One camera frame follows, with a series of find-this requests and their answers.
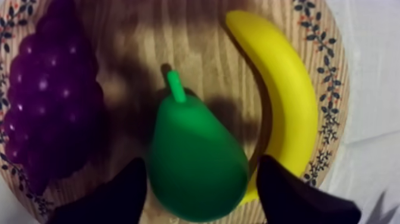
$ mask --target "purple grapes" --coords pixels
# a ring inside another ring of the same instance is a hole
[[[75,13],[73,0],[53,0],[11,63],[5,153],[38,195],[81,169],[107,131],[98,63]]]

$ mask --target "wooden tray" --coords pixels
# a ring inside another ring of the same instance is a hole
[[[112,179],[142,156],[151,137],[157,103],[165,95],[163,72],[178,69],[243,144],[254,169],[268,142],[271,110],[260,77],[239,54],[223,28],[229,10],[247,10],[273,21],[297,50],[317,94],[318,140],[303,180],[319,186],[338,149],[347,117],[347,62],[338,28],[322,0],[81,0],[79,12],[101,65],[99,81],[113,116],[109,151],[71,178],[51,183],[43,197],[26,188],[20,167],[1,154],[1,175],[40,222],[56,206],[74,201]],[[5,0],[0,8],[0,119],[9,103],[8,72],[22,38],[35,31],[49,0]],[[0,132],[0,142],[6,140]],[[263,223],[258,201],[238,207],[219,223]],[[187,223],[157,203],[151,191],[141,223]]]

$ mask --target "leaf pattern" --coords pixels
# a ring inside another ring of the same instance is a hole
[[[35,3],[36,0],[21,0],[21,4],[11,2],[7,15],[0,17],[0,44],[2,45],[2,47],[0,47],[0,51],[4,50],[4,52],[7,54],[11,52],[10,43],[8,43],[8,41],[15,37],[13,34],[13,28],[18,26],[26,26],[28,24],[28,20],[24,17],[33,15],[33,5]],[[8,75],[5,73],[4,64],[2,61],[0,61],[0,123],[2,123],[5,110],[10,106],[10,103],[5,97],[6,93],[4,92],[7,79]],[[5,134],[4,130],[1,129],[0,144],[5,144],[7,140],[7,135]],[[0,158],[2,161],[2,170],[9,172],[11,176],[14,176],[17,181],[19,181],[19,191],[25,193],[26,197],[36,204],[41,216],[46,217],[51,212],[51,207],[54,205],[53,202],[46,201],[43,197],[30,192],[29,181],[24,170],[18,165],[10,162],[5,154],[0,153]]]
[[[319,133],[322,135],[323,144],[328,146],[338,140],[339,127],[339,109],[337,103],[340,100],[339,88],[343,83],[338,79],[338,67],[332,63],[335,57],[335,51],[332,45],[336,43],[335,38],[330,38],[326,29],[321,27],[319,21],[322,18],[320,11],[316,9],[313,1],[294,0],[295,10],[302,13],[299,24],[307,29],[306,41],[312,41],[317,44],[316,52],[323,55],[323,64],[316,68],[316,71],[323,75],[321,85],[328,85],[327,92],[319,96],[320,110],[323,113],[323,123]],[[319,154],[314,161],[310,162],[310,170],[303,176],[304,181],[316,186],[318,173],[329,167],[329,158],[331,151],[319,150]]]

